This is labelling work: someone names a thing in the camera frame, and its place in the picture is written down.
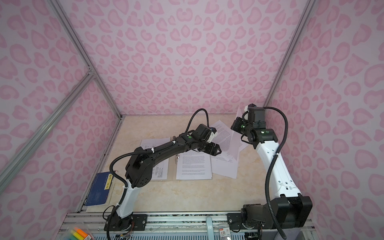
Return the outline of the central printed text sheet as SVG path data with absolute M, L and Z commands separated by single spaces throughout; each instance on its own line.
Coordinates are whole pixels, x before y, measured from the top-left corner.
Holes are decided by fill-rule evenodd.
M 232 135 L 231 129 L 222 121 L 217 121 L 213 124 L 213 127 L 217 130 L 217 135 L 214 137 L 213 142 L 220 145 L 222 152 L 229 152 Z M 242 150 L 247 146 L 248 144 L 242 142 Z

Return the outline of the translucent beige file folder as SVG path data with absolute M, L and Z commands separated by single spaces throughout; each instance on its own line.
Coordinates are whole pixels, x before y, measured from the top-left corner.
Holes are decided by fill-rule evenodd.
M 175 158 L 176 158 L 176 156 L 169 158 L 168 179 L 165 181 L 177 180 L 176 179 L 177 165 L 175 163 Z

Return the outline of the technical drawing paper sheet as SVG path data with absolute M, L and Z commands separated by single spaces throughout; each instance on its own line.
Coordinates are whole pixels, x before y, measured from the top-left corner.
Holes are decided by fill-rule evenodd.
M 168 143 L 170 138 L 146 139 L 141 141 L 143 149 L 150 149 Z M 153 167 L 152 181 L 165 181 L 168 179 L 169 159 L 162 161 Z

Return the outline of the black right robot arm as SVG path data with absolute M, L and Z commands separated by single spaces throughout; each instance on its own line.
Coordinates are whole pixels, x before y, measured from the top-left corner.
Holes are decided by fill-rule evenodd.
M 259 123 L 250 123 L 241 117 L 235 119 L 231 130 L 247 137 L 247 143 L 257 151 L 267 171 L 267 203 L 243 206 L 244 227 L 282 230 L 303 227 L 313 203 L 310 197 L 302 195 L 294 183 L 280 153 L 281 143 L 275 131 L 262 129 Z

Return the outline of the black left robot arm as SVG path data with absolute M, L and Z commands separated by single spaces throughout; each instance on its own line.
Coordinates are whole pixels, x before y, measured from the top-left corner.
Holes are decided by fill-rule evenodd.
M 107 217 L 104 231 L 124 231 L 133 229 L 133 212 L 136 199 L 142 187 L 152 180 L 153 167 L 177 154 L 191 150 L 203 152 L 210 156 L 221 154 L 219 144 L 213 143 L 217 130 L 213 127 L 204 130 L 191 130 L 174 136 L 171 141 L 157 147 L 144 149 L 136 148 L 132 153 L 123 154 L 114 159 L 110 166 L 110 173 L 115 179 L 124 184 L 119 202 L 113 207 Z M 125 177 L 114 171 L 114 165 L 123 158 L 130 157 L 126 165 Z

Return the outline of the small labelled plastic bag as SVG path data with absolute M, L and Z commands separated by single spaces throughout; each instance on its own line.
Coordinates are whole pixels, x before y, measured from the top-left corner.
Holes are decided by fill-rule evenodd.
M 220 240 L 232 240 L 231 230 L 228 224 L 221 224 L 218 226 Z

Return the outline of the blue booklet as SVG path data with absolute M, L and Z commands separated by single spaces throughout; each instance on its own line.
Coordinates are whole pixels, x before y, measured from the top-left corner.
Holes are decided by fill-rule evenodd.
M 91 185 L 85 206 L 104 205 L 107 202 L 114 176 L 110 172 L 96 174 Z

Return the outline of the highlighter marker pack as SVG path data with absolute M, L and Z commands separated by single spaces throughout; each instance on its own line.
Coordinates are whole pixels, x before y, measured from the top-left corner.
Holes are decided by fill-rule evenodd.
M 84 230 L 74 227 L 68 230 L 68 233 L 65 236 L 65 240 L 93 240 L 91 234 L 85 232 Z

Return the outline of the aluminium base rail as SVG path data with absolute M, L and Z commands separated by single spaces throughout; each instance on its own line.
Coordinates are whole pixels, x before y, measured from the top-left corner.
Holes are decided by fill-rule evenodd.
M 232 240 L 279 240 L 277 230 L 247 227 L 241 223 L 240 212 L 139 212 L 133 215 L 133 230 L 106 232 L 110 211 L 67 214 L 56 240 L 69 238 L 78 227 L 94 240 L 218 240 L 219 228 L 229 227 Z

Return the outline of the diagonal aluminium frame bar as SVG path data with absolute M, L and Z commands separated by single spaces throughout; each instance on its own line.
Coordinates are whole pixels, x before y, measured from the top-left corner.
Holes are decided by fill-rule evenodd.
M 77 84 L 70 94 L 58 105 L 53 113 L 40 125 L 23 147 L 13 156 L 10 162 L 1 172 L 1 193 L 9 186 L 12 180 L 17 176 L 33 153 L 41 146 L 47 136 L 56 127 L 72 105 L 77 101 L 83 91 L 94 79 L 95 73 L 89 71 Z

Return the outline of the right corner aluminium post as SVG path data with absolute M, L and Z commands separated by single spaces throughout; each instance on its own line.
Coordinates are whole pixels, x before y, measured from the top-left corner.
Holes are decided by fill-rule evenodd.
M 274 96 L 274 93 L 280 83 L 280 81 L 283 78 L 283 73 L 285 72 L 286 68 L 289 66 L 290 60 L 292 56 L 294 55 L 295 49 L 297 48 L 304 32 L 306 29 L 306 26 L 308 25 L 310 18 L 316 11 L 317 5 L 319 1 L 316 0 L 309 0 L 306 2 L 306 5 L 304 7 L 303 13 L 301 17 L 299 18 L 299 22 L 295 30 L 293 31 L 292 37 L 289 41 L 288 47 L 285 50 L 285 54 L 283 55 L 282 61 L 279 65 L 278 71 L 275 74 L 271 88 L 267 94 L 266 100 L 263 104 L 264 107 L 268 107 L 269 104 L 272 101 L 272 98 Z

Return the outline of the corner aluminium post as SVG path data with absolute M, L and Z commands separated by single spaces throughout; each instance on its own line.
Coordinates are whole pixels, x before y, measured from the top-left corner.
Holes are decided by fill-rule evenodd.
M 112 110 L 115 113 L 115 115 L 117 116 L 117 118 L 119 120 L 121 120 L 123 118 L 122 113 L 118 109 L 117 104 L 115 103 L 115 101 L 112 98 L 112 95 L 109 93 L 106 85 L 104 84 L 100 74 L 98 73 L 94 63 L 92 62 L 92 60 L 90 58 L 90 55 L 88 54 L 84 44 L 82 43 L 81 39 L 79 38 L 77 32 L 73 28 L 73 25 L 72 25 L 68 15 L 64 11 L 64 8 L 61 5 L 60 1 L 49 0 L 49 1 L 47 1 L 47 3 L 52 8 L 54 14 L 58 18 L 58 21 L 60 22 L 60 24 L 64 28 L 65 32 L 67 33 L 68 37 L 70 38 L 72 44 L 74 45 L 74 48 L 76 49 L 77 53 L 80 55 L 82 61 L 85 63 L 85 65 L 89 69 L 89 72 L 94 76 L 96 84 L 98 85 L 102 94 L 106 98 L 107 103 L 110 105 L 110 107 L 112 108 Z
M 299 18 L 299 22 L 295 30 L 293 31 L 292 37 L 289 41 L 288 47 L 285 50 L 285 54 L 283 55 L 282 61 L 279 65 L 278 71 L 275 74 L 271 88 L 267 94 L 266 100 L 263 104 L 264 107 L 268 107 L 269 104 L 272 101 L 272 98 L 274 96 L 274 93 L 280 83 L 280 81 L 283 78 L 283 73 L 285 72 L 286 68 L 289 66 L 290 60 L 292 56 L 294 55 L 295 49 L 297 48 L 304 32 L 306 29 L 306 26 L 308 25 L 310 18 L 316 11 L 317 5 L 319 1 L 316 0 L 309 0 L 306 2 L 306 5 L 304 7 L 303 13 L 301 17 Z

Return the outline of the left corner aluminium post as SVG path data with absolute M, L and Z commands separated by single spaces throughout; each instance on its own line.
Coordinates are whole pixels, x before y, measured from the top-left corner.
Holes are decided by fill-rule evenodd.
M 106 85 L 104 84 L 100 74 L 98 73 L 94 63 L 92 62 L 92 60 L 90 58 L 90 55 L 88 54 L 84 44 L 82 43 L 81 39 L 79 38 L 77 32 L 73 28 L 73 25 L 72 25 L 68 15 L 64 11 L 64 8 L 61 5 L 60 1 L 49 0 L 49 1 L 47 1 L 47 3 L 52 8 L 54 14 L 58 18 L 58 21 L 60 22 L 60 24 L 64 28 L 65 32 L 67 33 L 68 37 L 70 38 L 72 44 L 74 45 L 74 48 L 76 49 L 77 53 L 80 55 L 82 61 L 85 63 L 85 65 L 89 69 L 89 72 L 94 76 L 96 84 L 98 85 L 102 94 L 106 98 L 107 103 L 110 105 L 110 107 L 112 108 L 112 110 L 115 113 L 115 115 L 117 116 L 117 118 L 119 120 L 121 120 L 123 118 L 122 113 L 118 109 L 117 104 L 115 103 L 115 101 L 112 98 L 112 95 L 109 93 Z

